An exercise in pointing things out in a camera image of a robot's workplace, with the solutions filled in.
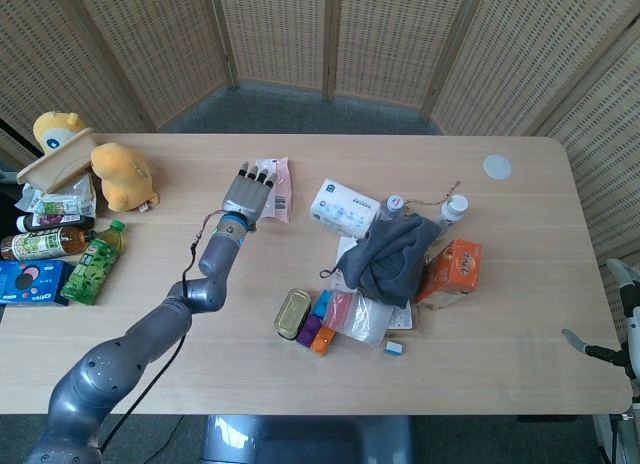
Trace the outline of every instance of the orange box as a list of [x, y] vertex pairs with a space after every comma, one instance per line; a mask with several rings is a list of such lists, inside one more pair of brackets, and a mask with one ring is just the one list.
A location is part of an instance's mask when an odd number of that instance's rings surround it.
[[333, 336], [336, 335], [336, 331], [329, 327], [322, 326], [316, 334], [315, 339], [311, 343], [311, 349], [313, 352], [320, 356], [324, 356], [329, 350], [329, 344], [333, 340]]
[[482, 246], [454, 239], [436, 256], [422, 274], [414, 304], [441, 308], [457, 301], [478, 287]]

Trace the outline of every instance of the green bottle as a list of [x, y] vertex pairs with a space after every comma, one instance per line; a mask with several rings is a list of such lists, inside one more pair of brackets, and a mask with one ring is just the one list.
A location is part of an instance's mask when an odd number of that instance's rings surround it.
[[62, 288], [62, 296], [83, 304], [93, 304], [107, 274], [123, 246], [124, 224], [117, 219], [89, 243], [80, 262]]

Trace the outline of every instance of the canned fish tin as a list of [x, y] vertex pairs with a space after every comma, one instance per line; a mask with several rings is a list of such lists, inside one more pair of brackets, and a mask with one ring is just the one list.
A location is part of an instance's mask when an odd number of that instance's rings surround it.
[[278, 334], [285, 339], [295, 339], [310, 309], [309, 294], [302, 289], [291, 289], [274, 322]]

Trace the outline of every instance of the plastic bottle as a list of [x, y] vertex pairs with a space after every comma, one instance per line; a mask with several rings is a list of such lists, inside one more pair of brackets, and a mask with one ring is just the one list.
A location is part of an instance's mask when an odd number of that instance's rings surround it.
[[380, 203], [379, 219], [388, 221], [404, 214], [404, 198], [398, 194], [392, 194]]
[[122, 251], [124, 227], [124, 223], [114, 219], [109, 229], [91, 241], [60, 295], [83, 304], [93, 304]]
[[440, 225], [440, 236], [449, 230], [456, 222], [464, 217], [469, 209], [469, 200], [462, 194], [454, 194], [440, 208], [438, 224]]
[[73, 226], [78, 229], [92, 229], [94, 219], [88, 216], [80, 215], [48, 215], [48, 214], [30, 214], [28, 216], [20, 216], [16, 221], [16, 227], [20, 232], [37, 232], [47, 229], [57, 229], [63, 226]]
[[94, 237], [94, 231], [83, 231], [76, 227], [27, 232], [2, 239], [0, 254], [8, 261], [68, 256], [84, 251]]

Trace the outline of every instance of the gray fabric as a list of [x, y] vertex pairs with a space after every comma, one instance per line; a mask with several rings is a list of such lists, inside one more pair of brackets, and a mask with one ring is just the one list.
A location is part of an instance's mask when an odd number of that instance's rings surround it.
[[425, 253], [438, 234], [440, 226], [418, 214], [376, 220], [367, 236], [342, 255], [336, 268], [349, 288], [404, 308], [418, 292]]

